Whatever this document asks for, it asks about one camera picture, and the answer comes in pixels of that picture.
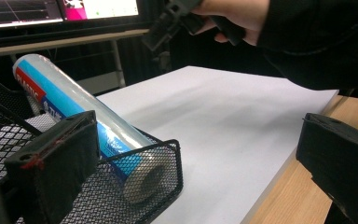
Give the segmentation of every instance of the computer monitor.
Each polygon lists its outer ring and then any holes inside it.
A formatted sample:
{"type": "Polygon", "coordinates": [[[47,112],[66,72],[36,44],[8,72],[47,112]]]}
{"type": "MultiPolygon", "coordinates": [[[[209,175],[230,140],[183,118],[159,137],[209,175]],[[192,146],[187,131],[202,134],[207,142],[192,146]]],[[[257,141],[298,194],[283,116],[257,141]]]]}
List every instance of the computer monitor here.
{"type": "Polygon", "coordinates": [[[0,28],[60,21],[56,0],[0,0],[0,28]]]}
{"type": "Polygon", "coordinates": [[[58,0],[66,21],[138,15],[136,0],[58,0]]]}

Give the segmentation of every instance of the white table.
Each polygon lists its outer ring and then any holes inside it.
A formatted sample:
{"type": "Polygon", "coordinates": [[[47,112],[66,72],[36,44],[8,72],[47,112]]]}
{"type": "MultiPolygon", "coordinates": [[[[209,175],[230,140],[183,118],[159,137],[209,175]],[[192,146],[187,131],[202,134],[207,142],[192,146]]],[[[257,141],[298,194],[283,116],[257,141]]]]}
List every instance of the white table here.
{"type": "Polygon", "coordinates": [[[184,189],[153,223],[241,223],[293,156],[306,113],[337,91],[185,67],[99,96],[128,123],[181,144],[184,189]]]}

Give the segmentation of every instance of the wire mesh basket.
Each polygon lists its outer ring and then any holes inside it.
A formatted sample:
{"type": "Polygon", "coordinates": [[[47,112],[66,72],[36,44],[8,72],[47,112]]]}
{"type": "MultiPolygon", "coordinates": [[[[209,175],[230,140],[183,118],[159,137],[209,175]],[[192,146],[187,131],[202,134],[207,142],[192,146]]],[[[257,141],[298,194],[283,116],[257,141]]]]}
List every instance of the wire mesh basket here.
{"type": "MultiPolygon", "coordinates": [[[[1,187],[7,182],[6,158],[55,125],[46,114],[22,119],[2,105],[4,103],[5,100],[0,101],[1,187]]],[[[149,223],[176,200],[183,188],[178,141],[160,141],[140,132],[154,144],[100,159],[96,172],[83,183],[73,202],[73,209],[61,223],[149,223]],[[131,179],[123,177],[117,166],[133,166],[139,158],[153,160],[138,165],[137,176],[131,179]]],[[[8,212],[12,223],[28,223],[21,212],[17,213],[18,217],[8,212]]]]}

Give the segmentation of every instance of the blue cylindrical package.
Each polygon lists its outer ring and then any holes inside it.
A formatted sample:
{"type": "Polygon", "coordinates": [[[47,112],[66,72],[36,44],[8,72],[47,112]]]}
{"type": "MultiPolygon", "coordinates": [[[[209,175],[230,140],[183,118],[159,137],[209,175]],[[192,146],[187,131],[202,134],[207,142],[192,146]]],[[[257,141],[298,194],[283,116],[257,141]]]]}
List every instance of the blue cylindrical package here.
{"type": "MultiPolygon", "coordinates": [[[[98,121],[98,136],[101,154],[105,158],[128,152],[130,150],[150,146],[153,143],[133,128],[129,123],[85,91],[48,58],[38,54],[27,54],[20,57],[13,66],[13,74],[22,87],[38,101],[53,119],[59,121],[74,114],[94,110],[98,121]]],[[[123,183],[145,181],[145,172],[153,167],[159,169],[162,164],[153,160],[152,156],[141,158],[130,156],[131,165],[120,166],[111,162],[123,183]]],[[[149,197],[153,190],[132,186],[126,189],[124,196],[131,203],[138,203],[149,197]]]]}

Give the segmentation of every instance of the black clothing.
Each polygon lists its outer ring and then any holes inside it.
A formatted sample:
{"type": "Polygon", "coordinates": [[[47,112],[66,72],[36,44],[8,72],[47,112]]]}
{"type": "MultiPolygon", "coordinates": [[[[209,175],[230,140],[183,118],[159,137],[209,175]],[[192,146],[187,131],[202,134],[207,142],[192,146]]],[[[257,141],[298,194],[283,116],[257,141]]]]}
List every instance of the black clothing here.
{"type": "Polygon", "coordinates": [[[271,0],[257,46],[297,85],[358,89],[358,0],[271,0]]]}

